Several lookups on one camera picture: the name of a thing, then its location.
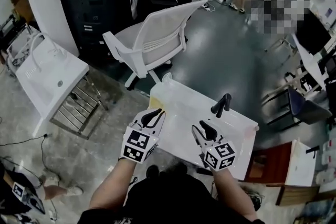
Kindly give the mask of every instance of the computer monitor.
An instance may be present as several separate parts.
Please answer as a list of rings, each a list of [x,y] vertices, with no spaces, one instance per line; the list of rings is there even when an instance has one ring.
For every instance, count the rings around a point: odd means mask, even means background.
[[[296,36],[300,44],[313,55],[320,52],[331,38],[322,22],[310,10],[302,21],[298,21]]]

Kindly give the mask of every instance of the white sink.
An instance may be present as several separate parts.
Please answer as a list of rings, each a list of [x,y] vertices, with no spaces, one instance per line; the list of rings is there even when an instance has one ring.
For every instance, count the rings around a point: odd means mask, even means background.
[[[234,143],[237,156],[229,170],[236,179],[244,180],[258,123],[232,109],[228,112],[223,111],[222,117],[218,119],[210,111],[214,104],[216,101],[169,77],[156,84],[151,89],[150,107],[163,108],[166,111],[158,147],[185,161],[204,167],[199,157],[201,148],[192,135],[191,126],[199,125],[200,120],[211,121]]]
[[[16,76],[41,117],[50,120],[89,66],[49,39],[43,40],[16,71]]]

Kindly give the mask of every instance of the white tabletop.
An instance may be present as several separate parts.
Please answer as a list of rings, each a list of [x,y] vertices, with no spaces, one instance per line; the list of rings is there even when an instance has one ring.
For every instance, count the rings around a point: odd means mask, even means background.
[[[191,132],[192,124],[199,120],[213,121],[225,137],[236,147],[237,157],[229,168],[233,177],[244,180],[253,150],[258,123],[230,109],[223,111],[221,119],[210,112],[216,101],[172,79],[161,82],[151,89],[151,108],[163,108],[166,119],[162,126],[158,147],[185,161],[204,168],[199,156],[201,148]]]
[[[325,91],[326,85],[324,84],[325,77],[322,75],[321,70],[319,68],[319,58],[314,57],[310,54],[305,48],[302,47],[298,38],[295,34],[292,34],[292,38],[298,51],[300,53],[304,68],[308,71],[308,73],[315,79],[319,86]]]
[[[297,140],[292,141],[292,149],[285,185],[310,187],[314,178],[316,156],[306,153],[310,147]]]

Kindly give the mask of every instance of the metal rack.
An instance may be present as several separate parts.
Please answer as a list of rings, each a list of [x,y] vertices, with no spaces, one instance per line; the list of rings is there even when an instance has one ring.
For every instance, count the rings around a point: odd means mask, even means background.
[[[80,87],[80,84],[82,84],[83,81],[96,94],[97,100],[86,92],[83,87]],[[89,135],[83,135],[83,131],[88,126],[89,121],[92,119],[99,106],[102,106],[106,111],[108,110],[108,107],[102,102],[100,92],[92,82],[91,78],[86,75],[65,98],[50,122],[76,136],[88,140],[92,132],[90,132]],[[71,127],[55,117],[60,117],[66,120]]]

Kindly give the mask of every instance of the white office chair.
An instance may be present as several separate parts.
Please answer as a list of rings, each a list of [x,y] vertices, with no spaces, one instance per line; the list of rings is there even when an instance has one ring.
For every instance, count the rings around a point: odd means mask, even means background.
[[[182,49],[186,49],[184,27],[188,18],[208,0],[179,5],[147,16],[144,22],[130,26],[115,36],[111,32],[103,38],[116,60],[125,62],[133,74],[125,83],[128,88],[138,76],[149,73],[156,83],[160,80],[154,68],[167,63]]]

